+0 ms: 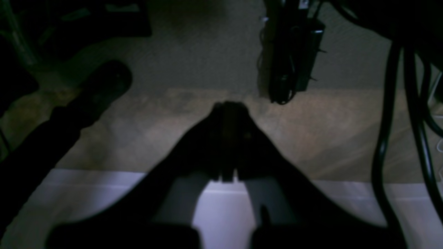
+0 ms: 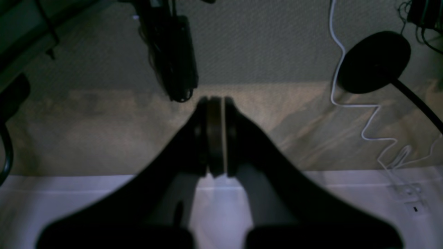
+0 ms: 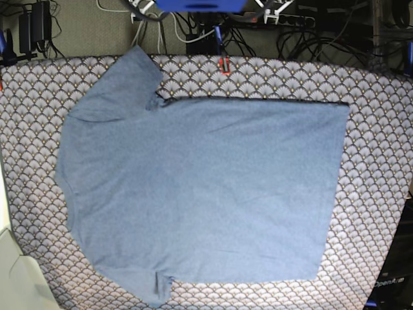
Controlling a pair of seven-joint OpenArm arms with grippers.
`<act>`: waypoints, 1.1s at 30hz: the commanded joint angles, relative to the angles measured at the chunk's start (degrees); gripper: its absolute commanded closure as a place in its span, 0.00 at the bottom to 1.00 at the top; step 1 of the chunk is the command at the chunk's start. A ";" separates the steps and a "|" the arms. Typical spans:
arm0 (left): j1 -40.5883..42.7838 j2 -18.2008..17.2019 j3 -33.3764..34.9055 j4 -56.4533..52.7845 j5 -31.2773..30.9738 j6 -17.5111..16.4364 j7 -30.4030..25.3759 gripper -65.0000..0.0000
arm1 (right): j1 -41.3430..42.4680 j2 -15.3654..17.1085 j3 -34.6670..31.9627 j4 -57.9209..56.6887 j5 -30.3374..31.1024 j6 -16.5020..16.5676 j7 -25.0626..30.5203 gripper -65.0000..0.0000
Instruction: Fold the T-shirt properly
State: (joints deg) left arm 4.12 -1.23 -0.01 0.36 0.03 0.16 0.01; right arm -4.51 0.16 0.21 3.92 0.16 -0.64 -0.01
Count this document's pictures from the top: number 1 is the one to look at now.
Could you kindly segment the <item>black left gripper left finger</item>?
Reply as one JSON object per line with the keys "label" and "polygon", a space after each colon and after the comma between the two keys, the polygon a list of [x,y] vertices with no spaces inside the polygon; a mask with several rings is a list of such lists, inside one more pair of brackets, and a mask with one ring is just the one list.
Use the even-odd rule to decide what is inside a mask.
{"label": "black left gripper left finger", "polygon": [[198,168],[223,103],[184,134],[172,151],[136,186],[104,211],[82,221],[58,225],[48,249],[198,249],[198,232],[189,225],[155,224],[152,219],[174,181]]}

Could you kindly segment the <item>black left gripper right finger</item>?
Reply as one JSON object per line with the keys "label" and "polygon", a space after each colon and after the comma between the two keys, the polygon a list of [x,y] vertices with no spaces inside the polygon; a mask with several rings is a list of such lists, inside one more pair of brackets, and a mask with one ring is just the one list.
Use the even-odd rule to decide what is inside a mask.
{"label": "black left gripper right finger", "polygon": [[286,160],[255,124],[246,106],[227,102],[227,143],[239,179],[274,178],[295,216],[291,225],[272,225],[261,208],[262,225],[253,233],[260,249],[404,249],[402,230],[372,225],[348,213],[323,194],[300,170]]}

